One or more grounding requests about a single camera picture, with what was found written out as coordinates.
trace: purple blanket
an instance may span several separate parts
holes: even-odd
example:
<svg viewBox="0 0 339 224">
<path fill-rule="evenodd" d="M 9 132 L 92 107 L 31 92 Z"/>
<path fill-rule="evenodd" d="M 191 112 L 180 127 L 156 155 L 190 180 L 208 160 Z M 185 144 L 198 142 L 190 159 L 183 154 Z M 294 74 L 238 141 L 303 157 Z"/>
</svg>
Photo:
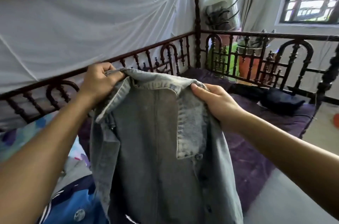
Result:
<svg viewBox="0 0 339 224">
<path fill-rule="evenodd" d="M 208 70 L 190 68 L 182 76 L 194 78 L 203 83 L 222 86 L 226 91 L 233 84 L 226 78 L 217 78 Z M 237 94 L 232 94 L 232 97 L 246 111 L 300 138 L 315 112 L 314 105 L 304 104 L 294 116 L 283 116 Z M 237 192 L 242 210 L 245 213 L 260 193 L 275 166 L 242 136 L 235 133 L 225 133 L 225 137 L 231 154 Z"/>
</svg>

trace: hand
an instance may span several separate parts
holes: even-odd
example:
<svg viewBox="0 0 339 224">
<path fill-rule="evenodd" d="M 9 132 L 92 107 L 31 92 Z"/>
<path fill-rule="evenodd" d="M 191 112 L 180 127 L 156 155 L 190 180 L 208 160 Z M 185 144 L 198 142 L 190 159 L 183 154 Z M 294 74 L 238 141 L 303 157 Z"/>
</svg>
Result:
<svg viewBox="0 0 339 224">
<path fill-rule="evenodd" d="M 97 63 L 88 67 L 84 81 L 77 97 L 85 98 L 94 107 L 103 100 L 113 89 L 115 84 L 124 78 L 121 72 L 105 76 L 107 70 L 115 70 L 111 63 Z"/>
<path fill-rule="evenodd" d="M 210 84 L 205 86 L 210 92 L 196 84 L 192 84 L 191 89 L 207 104 L 212 115 L 220 121 L 223 130 L 237 132 L 243 124 L 241 120 L 248 112 L 242 109 L 221 86 Z"/>
</svg>

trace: bed frame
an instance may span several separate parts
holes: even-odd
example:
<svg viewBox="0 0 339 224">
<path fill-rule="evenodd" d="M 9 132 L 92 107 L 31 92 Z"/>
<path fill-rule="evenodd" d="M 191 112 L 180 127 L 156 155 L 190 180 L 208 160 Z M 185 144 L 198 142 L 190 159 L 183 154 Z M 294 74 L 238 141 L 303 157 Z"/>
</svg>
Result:
<svg viewBox="0 0 339 224">
<path fill-rule="evenodd" d="M 330 42 L 339 42 L 339 36 L 324 36 L 324 35 L 300 35 L 300 34 L 278 34 L 278 33 L 254 33 L 254 32 L 234 32 L 234 31 L 209 31 L 209 30 L 202 30 L 200 25 L 200 8 L 199 8 L 199 0 L 195 0 L 195 28 L 194 31 L 189 33 L 182 34 L 180 36 L 173 37 L 171 39 L 164 40 L 162 42 L 158 42 L 156 44 L 146 46 L 144 48 L 125 53 L 123 55 L 119 55 L 117 57 L 111 58 L 106 60 L 107 62 L 116 63 L 119 62 L 122 67 L 125 67 L 125 59 L 128 57 L 133 57 L 136 67 L 143 71 L 150 71 L 150 72 L 159 72 L 159 73 L 167 73 L 167 74 L 174 74 L 174 70 L 176 70 L 177 75 L 181 75 L 179 71 L 179 66 L 182 64 L 183 66 L 196 67 L 201 68 L 201 54 L 205 54 L 206 59 L 209 53 L 208 47 L 208 40 L 212 39 L 212 58 L 214 64 L 211 64 L 212 69 L 211 72 L 214 72 L 218 75 L 232 77 L 238 80 L 242 80 L 248 83 L 252 83 L 262 87 L 276 87 L 278 81 L 281 80 L 280 89 L 283 90 L 287 81 L 287 78 L 290 74 L 291 68 L 295 59 L 297 58 L 297 52 L 300 46 L 303 46 L 307 50 L 307 56 L 303 61 L 303 66 L 300 69 L 299 77 L 293 87 L 289 87 L 289 90 L 285 90 L 291 94 L 299 94 L 305 97 L 310 98 L 311 104 L 316 104 L 317 108 L 321 105 L 322 102 L 330 102 L 332 104 L 339 105 L 339 100 L 334 98 L 326 97 L 326 92 L 331 88 L 332 82 L 337 78 L 339 75 L 339 46 L 337 46 L 335 55 L 330 60 L 330 67 L 327 70 L 318 70 L 309 68 L 308 65 L 311 62 L 314 50 L 312 45 L 307 42 L 307 40 L 317 40 L 317 41 L 330 41 Z M 206 47 L 201 48 L 201 35 L 206 34 Z M 230 45 L 234 39 L 234 36 L 243 36 L 245 40 L 245 50 L 243 53 L 239 53 L 237 50 L 236 52 L 231 52 L 231 46 L 229 48 L 229 52 L 226 53 L 226 50 L 221 46 L 221 38 L 219 35 L 229 35 L 230 36 Z M 189 54 L 190 54 L 190 45 L 189 44 L 189 37 L 194 36 L 194 50 L 191 50 L 191 53 L 194 51 L 195 54 L 195 63 L 190 62 Z M 247 53 L 247 44 L 251 37 L 263 37 L 264 43 L 262 46 L 260 56 L 254 54 Z M 285 38 L 290 39 L 289 41 L 285 42 L 278 50 L 277 55 L 273 59 L 272 53 L 269 53 L 266 58 L 265 57 L 265 50 L 266 50 L 266 43 L 268 38 Z M 287 63 L 281 63 L 282 54 L 285 51 L 285 48 L 289 45 L 293 45 L 293 51 L 290 54 L 289 61 Z M 152 59 L 150 57 L 150 50 L 160 47 L 160 59 Z M 139 62 L 139 56 L 141 54 L 145 54 L 147 56 L 147 62 Z M 249 58 L 250 65 L 249 65 L 249 74 L 246 78 L 237 76 L 235 73 L 235 68 L 233 72 L 230 72 L 230 57 L 231 55 L 235 56 L 235 62 L 240 60 L 240 57 L 243 59 Z M 256 72 L 255 78 L 250 79 L 251 71 L 253 67 L 254 59 L 259 59 L 259 66 Z M 284 74 L 281 73 L 281 69 L 279 66 L 285 67 L 286 71 Z M 62 74 L 60 76 L 55 76 L 32 85 L 28 85 L 7 93 L 3 93 L 0 95 L 0 101 L 6 101 L 11 108 L 13 108 L 15 114 L 20 115 L 27 123 L 30 123 L 50 112 L 56 111 L 60 109 L 60 105 L 58 104 L 57 100 L 52 96 L 52 90 L 57 89 L 60 92 L 60 96 L 63 98 L 65 102 L 70 101 L 70 96 L 66 92 L 64 86 L 70 86 L 75 91 L 78 91 L 78 86 L 69 80 L 73 76 L 81 74 L 86 71 L 87 68 L 81 68 L 78 70 L 74 70 L 72 72 L 68 72 Z M 318 84 L 316 93 L 305 91 L 299 88 L 301 84 L 301 80 L 306 72 L 315 72 L 322 74 L 322 80 Z M 46 111 L 44 110 L 32 97 L 32 90 L 42 88 L 46 86 L 46 98 L 49 100 L 51 105 L 53 106 L 52 110 Z M 23 108 L 21 108 L 14 100 L 15 96 L 23 96 L 30 102 L 34 108 L 36 109 L 37 113 L 34 116 L 28 115 Z"/>
</svg>

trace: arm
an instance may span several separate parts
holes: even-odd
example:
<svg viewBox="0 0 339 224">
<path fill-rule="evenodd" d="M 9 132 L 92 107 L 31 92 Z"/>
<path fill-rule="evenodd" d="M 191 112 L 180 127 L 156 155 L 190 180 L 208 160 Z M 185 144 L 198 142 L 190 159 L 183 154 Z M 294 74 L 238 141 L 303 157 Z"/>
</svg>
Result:
<svg viewBox="0 0 339 224">
<path fill-rule="evenodd" d="M 78 129 L 88 112 L 123 74 L 108 77 L 110 63 L 88 68 L 77 96 L 8 161 L 0 164 L 0 223 L 35 223 L 57 183 Z"/>
<path fill-rule="evenodd" d="M 243 110 L 219 86 L 192 85 L 224 131 L 246 138 L 329 214 L 339 220 L 339 156 L 311 145 Z"/>
</svg>

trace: denim jacket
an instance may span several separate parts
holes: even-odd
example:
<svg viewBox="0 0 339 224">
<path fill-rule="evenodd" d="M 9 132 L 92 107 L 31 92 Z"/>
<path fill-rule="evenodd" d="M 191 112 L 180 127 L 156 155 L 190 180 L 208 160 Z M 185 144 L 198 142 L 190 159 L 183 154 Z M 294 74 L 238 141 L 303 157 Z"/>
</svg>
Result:
<svg viewBox="0 0 339 224">
<path fill-rule="evenodd" d="M 243 223 L 220 124 L 189 86 L 206 87 L 120 71 L 126 78 L 97 106 L 91 129 L 92 172 L 110 222 Z"/>
</svg>

